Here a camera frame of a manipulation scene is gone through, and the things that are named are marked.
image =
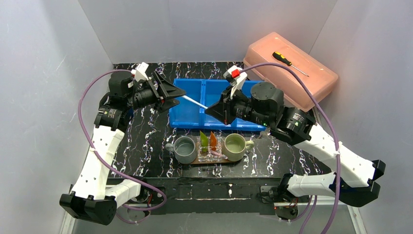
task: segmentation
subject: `gray wall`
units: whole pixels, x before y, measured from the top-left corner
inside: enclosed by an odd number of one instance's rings
[[[339,75],[322,101],[339,139],[387,163],[369,233],[412,233],[413,2],[338,0],[310,55]]]
[[[58,233],[87,141],[76,108],[111,63],[76,0],[0,2],[0,233]],[[87,127],[107,82],[91,90]]]
[[[309,52],[337,0],[79,0],[112,63],[241,61],[277,32]]]

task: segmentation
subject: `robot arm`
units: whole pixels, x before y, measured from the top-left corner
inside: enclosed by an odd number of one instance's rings
[[[282,90],[271,83],[261,82],[251,88],[251,98],[242,92],[237,79],[245,80],[236,67],[225,74],[230,82],[220,100],[205,110],[224,124],[231,124],[235,118],[241,118],[262,126],[269,127],[270,134],[277,139],[302,149],[325,165],[336,169],[336,155],[333,138],[316,124],[308,113],[294,107],[285,107]],[[340,143],[341,190],[342,202],[360,207],[378,197],[380,186],[375,182],[384,174],[385,164],[380,160],[368,161]],[[335,196],[336,175],[293,175],[285,174],[281,185],[274,193],[298,197],[303,195]]]
[[[179,104],[176,97],[186,94],[157,72],[153,78],[148,78],[146,68],[147,64],[142,63],[132,74],[117,72],[109,80],[109,92],[100,101],[94,122],[92,141],[95,149],[88,151],[71,193],[60,197],[60,205],[75,218],[108,225],[119,206],[145,195],[139,183],[128,179],[106,190],[109,169],[97,159],[94,151],[100,152],[105,162],[111,165],[134,110],[155,104],[154,108],[163,112]]]

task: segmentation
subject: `screwdriver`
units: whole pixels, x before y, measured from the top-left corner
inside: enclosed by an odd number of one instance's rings
[[[287,66],[292,66],[292,67],[294,67],[297,71],[299,71],[299,72],[303,73],[304,75],[310,77],[310,76],[307,75],[305,72],[303,72],[302,70],[300,70],[300,69],[298,69],[296,66],[294,66],[293,63],[290,62],[290,61],[288,61],[288,60],[284,57],[284,55],[282,55],[280,52],[274,52],[274,53],[272,53],[272,56],[273,56],[276,60],[287,64]]]

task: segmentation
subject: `white cable clip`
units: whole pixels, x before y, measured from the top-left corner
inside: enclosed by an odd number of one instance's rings
[[[237,67],[236,65],[234,65],[234,66],[230,67],[225,73],[232,74],[232,72],[235,71],[235,70],[241,71],[242,69]],[[245,72],[239,74],[237,77],[234,78],[234,81],[231,83],[231,85],[232,85],[231,94],[230,94],[231,99],[233,98],[234,93],[235,93],[236,90],[241,90],[242,89],[245,80],[246,80],[246,73]]]
[[[146,69],[148,68],[148,64],[147,63],[141,63],[139,65],[137,65],[137,67],[133,70],[131,70],[132,75],[134,76],[136,81],[140,81],[140,80],[148,80],[148,76],[146,75]]]
[[[341,148],[342,144],[343,144],[343,142],[341,142],[341,141],[338,142],[338,150],[334,151],[334,156],[335,157],[337,157],[337,155],[340,154],[340,148]]]

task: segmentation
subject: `marble surface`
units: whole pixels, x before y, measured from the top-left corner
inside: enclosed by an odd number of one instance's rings
[[[131,70],[136,65],[118,64],[115,67]],[[243,66],[242,62],[151,63],[147,74],[156,70],[171,82],[175,78],[221,79],[232,65]],[[231,133],[239,133],[255,142],[248,157],[230,164],[182,165],[165,149],[165,144],[173,143],[179,136],[195,138],[199,130],[170,128],[168,112],[157,113],[146,107],[135,111],[113,167],[143,177],[282,177],[285,173],[317,175],[330,172],[307,152],[275,139],[268,131],[214,131],[215,135],[223,137]]]

